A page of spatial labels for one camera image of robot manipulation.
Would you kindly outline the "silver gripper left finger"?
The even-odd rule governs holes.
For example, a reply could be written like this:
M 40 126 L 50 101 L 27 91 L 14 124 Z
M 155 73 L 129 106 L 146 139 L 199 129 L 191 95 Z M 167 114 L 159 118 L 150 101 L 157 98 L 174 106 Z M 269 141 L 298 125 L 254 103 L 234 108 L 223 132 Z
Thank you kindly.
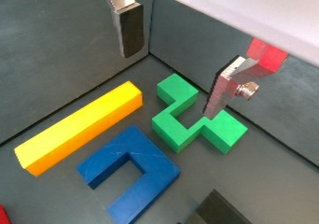
M 113 11 L 122 56 L 130 58 L 145 46 L 143 5 L 137 0 L 106 0 Z

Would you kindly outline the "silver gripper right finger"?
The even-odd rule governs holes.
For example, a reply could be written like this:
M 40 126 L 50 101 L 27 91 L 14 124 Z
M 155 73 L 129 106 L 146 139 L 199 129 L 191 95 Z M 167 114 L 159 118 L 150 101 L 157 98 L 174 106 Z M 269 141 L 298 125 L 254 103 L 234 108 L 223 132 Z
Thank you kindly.
M 257 60 L 235 56 L 217 73 L 214 85 L 203 108 L 203 115 L 214 119 L 226 105 L 237 96 L 250 100 L 255 95 L 259 85 L 249 73 L 257 66 Z

